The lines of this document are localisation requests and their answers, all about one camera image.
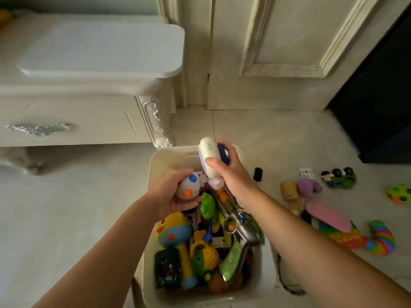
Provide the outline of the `pink oval pop toy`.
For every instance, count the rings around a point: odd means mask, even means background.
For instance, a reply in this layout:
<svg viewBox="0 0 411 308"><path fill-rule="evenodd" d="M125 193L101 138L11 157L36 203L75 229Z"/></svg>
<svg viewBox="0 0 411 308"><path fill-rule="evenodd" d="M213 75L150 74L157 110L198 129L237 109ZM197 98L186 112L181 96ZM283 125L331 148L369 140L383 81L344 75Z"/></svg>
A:
<svg viewBox="0 0 411 308"><path fill-rule="evenodd" d="M351 220L344 214L333 210L318 200L308 200L305 204L307 212L316 219L327 223L333 228L350 233L352 230Z"/></svg>

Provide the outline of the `white and blue toy device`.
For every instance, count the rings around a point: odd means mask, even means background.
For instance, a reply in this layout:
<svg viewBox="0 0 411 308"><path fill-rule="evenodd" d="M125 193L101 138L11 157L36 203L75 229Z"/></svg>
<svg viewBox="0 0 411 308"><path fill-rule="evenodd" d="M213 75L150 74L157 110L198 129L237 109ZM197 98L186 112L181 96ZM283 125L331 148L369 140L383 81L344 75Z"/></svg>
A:
<svg viewBox="0 0 411 308"><path fill-rule="evenodd" d="M210 179L216 179L221 177L221 175L209 167L205 159L206 158L216 158L229 165L229 155L223 144L217 144L212 138L203 138L198 145L198 155L203 167L203 171L206 176Z"/></svg>

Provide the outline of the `person's left hand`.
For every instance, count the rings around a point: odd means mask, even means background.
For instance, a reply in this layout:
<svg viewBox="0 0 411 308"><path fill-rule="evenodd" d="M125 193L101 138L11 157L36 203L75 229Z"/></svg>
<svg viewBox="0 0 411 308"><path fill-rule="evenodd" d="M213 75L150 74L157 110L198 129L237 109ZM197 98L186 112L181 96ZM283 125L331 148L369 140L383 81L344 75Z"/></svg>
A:
<svg viewBox="0 0 411 308"><path fill-rule="evenodd" d="M197 196L192 200L181 200L175 196L178 183L168 183L167 176L154 187L150 188L148 195L150 196L152 207L154 209L155 222L165 219L168 215L175 212L191 210L198 206L202 201L201 196Z"/></svg>

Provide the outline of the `white ornate cabinet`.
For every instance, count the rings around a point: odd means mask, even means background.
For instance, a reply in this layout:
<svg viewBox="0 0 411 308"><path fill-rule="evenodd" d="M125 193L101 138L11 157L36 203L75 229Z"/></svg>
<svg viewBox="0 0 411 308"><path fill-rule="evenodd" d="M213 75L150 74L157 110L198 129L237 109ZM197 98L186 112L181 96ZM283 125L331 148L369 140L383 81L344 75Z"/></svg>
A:
<svg viewBox="0 0 411 308"><path fill-rule="evenodd" d="M160 16L0 13L0 168L38 175L30 147L176 145L173 80L185 31ZM8 124L70 124L33 136Z"/></svg>

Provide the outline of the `white plastic storage bin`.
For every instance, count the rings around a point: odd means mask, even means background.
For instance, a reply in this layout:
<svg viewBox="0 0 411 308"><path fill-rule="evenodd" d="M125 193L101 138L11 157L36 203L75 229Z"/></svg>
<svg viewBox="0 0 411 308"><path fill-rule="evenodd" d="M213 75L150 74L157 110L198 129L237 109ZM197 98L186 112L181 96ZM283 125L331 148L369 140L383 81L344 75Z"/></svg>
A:
<svg viewBox="0 0 411 308"><path fill-rule="evenodd" d="M150 189L180 167L202 170L198 146L171 147L158 150L152 157L147 188ZM144 253L131 283L135 308L261 308L269 303L276 283L274 257L268 239L253 248L250 279L235 292L209 293L206 286L191 290L155 288L154 255L162 247L156 227L152 229Z"/></svg>

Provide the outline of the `person's right hand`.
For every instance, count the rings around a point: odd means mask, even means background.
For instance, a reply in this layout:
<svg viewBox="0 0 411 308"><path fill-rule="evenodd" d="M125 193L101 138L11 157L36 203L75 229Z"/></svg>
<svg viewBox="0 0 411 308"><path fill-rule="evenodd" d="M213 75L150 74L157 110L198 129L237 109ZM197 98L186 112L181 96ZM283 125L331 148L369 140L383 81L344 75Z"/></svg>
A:
<svg viewBox="0 0 411 308"><path fill-rule="evenodd" d="M241 163L236 148L226 141L217 141L217 144L223 144L229 154L229 165L222 176L225 184L236 198L239 206L247 212L251 212L251 203L252 200L255 200L255 194L259 191L259 187Z"/></svg>

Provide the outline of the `beige wooden toy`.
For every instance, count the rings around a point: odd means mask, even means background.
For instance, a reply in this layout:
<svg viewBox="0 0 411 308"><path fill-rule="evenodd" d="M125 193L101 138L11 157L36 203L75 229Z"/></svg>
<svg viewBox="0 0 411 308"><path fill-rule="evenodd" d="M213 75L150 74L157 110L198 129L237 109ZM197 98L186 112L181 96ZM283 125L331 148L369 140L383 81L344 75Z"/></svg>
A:
<svg viewBox="0 0 411 308"><path fill-rule="evenodd" d="M302 212L297 185L295 181L286 180L280 183L281 194L287 202L288 209L296 216Z"/></svg>

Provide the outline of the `white ball toy coloured dots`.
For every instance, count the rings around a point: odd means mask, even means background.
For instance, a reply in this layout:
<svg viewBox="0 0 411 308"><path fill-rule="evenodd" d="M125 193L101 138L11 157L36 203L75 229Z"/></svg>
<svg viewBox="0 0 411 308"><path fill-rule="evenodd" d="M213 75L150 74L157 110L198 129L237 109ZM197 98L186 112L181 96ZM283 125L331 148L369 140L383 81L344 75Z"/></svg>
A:
<svg viewBox="0 0 411 308"><path fill-rule="evenodd" d="M177 184L175 196L181 200L192 200L197 197L203 187L203 172L193 172L185 176Z"/></svg>

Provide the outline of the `person's right forearm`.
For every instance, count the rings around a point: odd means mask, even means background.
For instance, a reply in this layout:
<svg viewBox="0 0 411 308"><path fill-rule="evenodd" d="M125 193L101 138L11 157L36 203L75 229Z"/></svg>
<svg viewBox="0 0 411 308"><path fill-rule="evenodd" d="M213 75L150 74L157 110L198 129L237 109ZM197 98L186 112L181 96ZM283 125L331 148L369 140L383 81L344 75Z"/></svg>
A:
<svg viewBox="0 0 411 308"><path fill-rule="evenodd" d="M258 187L235 197L322 308L411 308L411 294Z"/></svg>

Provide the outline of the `cream panelled door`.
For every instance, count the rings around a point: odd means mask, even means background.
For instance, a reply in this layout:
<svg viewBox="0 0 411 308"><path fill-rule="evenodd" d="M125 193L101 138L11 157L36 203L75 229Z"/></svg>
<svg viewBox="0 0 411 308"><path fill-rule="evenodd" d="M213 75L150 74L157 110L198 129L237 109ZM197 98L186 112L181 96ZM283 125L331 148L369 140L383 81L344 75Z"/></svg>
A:
<svg viewBox="0 0 411 308"><path fill-rule="evenodd" d="M411 0L213 0L209 110L322 110Z"/></svg>

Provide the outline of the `rainbow curved fidget toy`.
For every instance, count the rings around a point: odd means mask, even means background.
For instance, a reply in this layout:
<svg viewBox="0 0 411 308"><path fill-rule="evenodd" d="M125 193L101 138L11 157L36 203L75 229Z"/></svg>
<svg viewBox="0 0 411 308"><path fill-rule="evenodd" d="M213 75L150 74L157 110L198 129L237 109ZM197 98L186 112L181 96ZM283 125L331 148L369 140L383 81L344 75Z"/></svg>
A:
<svg viewBox="0 0 411 308"><path fill-rule="evenodd" d="M371 238L366 238L364 249L372 254L389 256L396 250L396 240L386 224L380 220L369 222Z"/></svg>

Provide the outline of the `dark furniture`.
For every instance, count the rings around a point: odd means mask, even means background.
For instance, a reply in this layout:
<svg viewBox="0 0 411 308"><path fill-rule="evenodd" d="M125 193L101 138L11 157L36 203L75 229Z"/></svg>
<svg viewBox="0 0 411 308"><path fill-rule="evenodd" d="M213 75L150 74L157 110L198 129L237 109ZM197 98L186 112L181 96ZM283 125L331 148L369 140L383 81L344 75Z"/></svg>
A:
<svg viewBox="0 0 411 308"><path fill-rule="evenodd" d="M328 108L365 164L411 164L411 4Z"/></svg>

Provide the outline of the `person's left forearm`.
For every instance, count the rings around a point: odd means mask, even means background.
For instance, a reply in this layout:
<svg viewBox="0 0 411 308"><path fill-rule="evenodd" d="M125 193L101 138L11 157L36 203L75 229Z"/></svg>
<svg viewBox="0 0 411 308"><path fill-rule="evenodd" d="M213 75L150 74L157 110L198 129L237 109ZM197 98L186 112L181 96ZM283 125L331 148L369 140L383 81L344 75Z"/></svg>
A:
<svg viewBox="0 0 411 308"><path fill-rule="evenodd" d="M171 197L147 192L117 219L33 308L121 308L157 221Z"/></svg>

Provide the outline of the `dark green toy phone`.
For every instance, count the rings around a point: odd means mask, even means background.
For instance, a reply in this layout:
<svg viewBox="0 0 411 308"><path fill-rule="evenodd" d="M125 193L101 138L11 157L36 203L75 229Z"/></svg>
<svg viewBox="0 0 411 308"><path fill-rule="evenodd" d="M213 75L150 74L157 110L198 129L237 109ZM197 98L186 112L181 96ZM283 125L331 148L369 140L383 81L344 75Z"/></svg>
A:
<svg viewBox="0 0 411 308"><path fill-rule="evenodd" d="M172 289L181 286L182 273L177 248L168 247L157 251L154 261L156 289Z"/></svg>

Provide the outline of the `rainbow pop fidget mat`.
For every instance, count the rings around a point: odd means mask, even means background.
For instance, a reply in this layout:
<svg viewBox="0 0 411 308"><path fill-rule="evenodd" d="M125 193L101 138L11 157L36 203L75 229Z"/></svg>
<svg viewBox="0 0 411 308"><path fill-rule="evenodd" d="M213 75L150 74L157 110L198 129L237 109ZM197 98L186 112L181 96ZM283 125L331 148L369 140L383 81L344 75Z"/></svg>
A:
<svg viewBox="0 0 411 308"><path fill-rule="evenodd" d="M318 230L348 250L365 248L367 238L362 235L353 222L351 225L350 232L342 232L323 221L318 221Z"/></svg>

